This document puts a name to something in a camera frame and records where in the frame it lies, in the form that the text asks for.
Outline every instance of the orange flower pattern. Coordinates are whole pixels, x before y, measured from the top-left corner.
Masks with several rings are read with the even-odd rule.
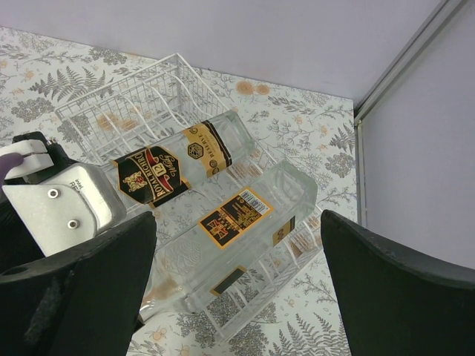
[[[17,88],[17,89],[13,89],[11,91],[11,93],[15,96],[15,95],[19,95],[19,94],[24,94],[24,90],[23,89],[20,89],[20,88]]]
[[[113,113],[107,113],[106,115],[101,115],[97,119],[98,126],[104,131],[112,131],[114,129],[113,125],[117,125],[119,118]]]
[[[123,129],[124,131],[129,131],[133,128],[135,128],[136,126],[138,126],[139,122],[135,121],[135,120],[132,120],[132,119],[126,119],[126,120],[123,120],[119,123],[119,126],[121,127],[121,129]]]
[[[190,346],[183,345],[180,350],[177,349],[176,351],[179,352],[179,354],[178,354],[179,356],[189,356],[190,355]]]
[[[327,126],[318,124],[318,129],[320,130],[320,137],[324,137],[328,134]]]
[[[268,85],[259,84],[259,85],[255,88],[255,91],[256,91],[256,93],[258,93],[258,94],[260,94],[260,95],[267,95],[267,94],[269,94],[270,89],[269,89],[269,86],[268,86]]]
[[[252,95],[254,93],[254,86],[246,81],[241,81],[236,84],[236,91],[243,95]]]

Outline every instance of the metal plate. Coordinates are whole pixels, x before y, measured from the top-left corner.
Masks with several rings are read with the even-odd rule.
[[[96,217],[99,234],[120,223],[127,214],[107,177],[94,165],[76,163],[42,184],[66,185],[79,192]]]
[[[46,257],[96,235],[94,214],[74,189],[65,185],[4,185],[2,188]],[[59,193],[48,194],[51,189]],[[68,227],[72,220],[78,222],[76,228]]]

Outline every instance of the bottle label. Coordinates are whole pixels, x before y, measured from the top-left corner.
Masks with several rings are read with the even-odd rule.
[[[189,141],[188,155],[201,161],[208,177],[232,164],[231,154],[209,121],[191,126],[183,133]]]
[[[180,161],[160,146],[141,148],[113,161],[119,173],[119,190],[152,208],[190,188],[180,175]]]
[[[277,245],[280,241],[284,239],[285,236],[290,234],[290,232],[295,228],[295,217],[292,217],[287,221],[284,226],[279,228],[273,235],[272,239],[274,240],[274,245]]]
[[[219,248],[225,249],[273,210],[269,203],[248,187],[204,217],[198,225]]]
[[[237,281],[243,274],[246,273],[246,269],[243,266],[238,266],[236,269],[224,277],[210,292],[216,297],[219,297],[229,288],[235,281]]]

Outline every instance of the clear glass bottle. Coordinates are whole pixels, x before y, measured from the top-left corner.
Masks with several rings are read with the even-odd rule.
[[[250,155],[255,141],[234,111],[227,111],[103,165],[108,181],[133,217]]]
[[[220,282],[232,283],[229,276],[239,266],[251,266],[308,217],[316,197],[315,181],[286,160],[264,172],[157,251],[142,317],[172,310],[200,312],[200,306],[223,292]],[[222,208],[234,219],[223,214]],[[244,228],[233,237],[238,226]]]

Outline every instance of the white wire basket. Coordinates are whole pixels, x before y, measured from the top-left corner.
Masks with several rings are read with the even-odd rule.
[[[84,158],[102,165],[227,110],[185,59],[174,54],[57,108],[56,115],[66,123]],[[161,205],[154,211],[157,248],[276,163],[258,145],[253,155]],[[316,206],[237,282],[203,306],[218,342],[239,332],[321,251],[320,216]],[[226,305],[225,312],[216,305]]]

